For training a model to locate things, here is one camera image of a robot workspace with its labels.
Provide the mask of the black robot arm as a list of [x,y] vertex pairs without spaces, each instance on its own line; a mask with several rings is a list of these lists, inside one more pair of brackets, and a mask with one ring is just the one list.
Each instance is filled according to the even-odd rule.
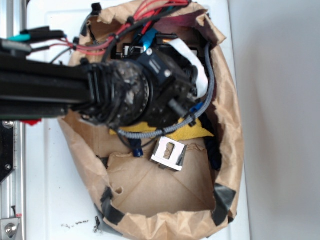
[[150,30],[111,51],[111,60],[69,67],[27,60],[32,47],[0,41],[0,118],[34,121],[77,112],[112,129],[141,122],[163,129],[207,109],[208,80],[198,50],[176,34]]

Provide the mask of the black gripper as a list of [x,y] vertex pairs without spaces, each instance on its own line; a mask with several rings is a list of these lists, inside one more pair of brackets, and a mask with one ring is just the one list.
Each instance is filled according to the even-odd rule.
[[198,50],[189,48],[176,34],[157,32],[151,46],[133,53],[123,48],[122,59],[113,59],[112,108],[109,126],[122,128],[147,123],[166,128],[190,116],[207,93],[207,75]]

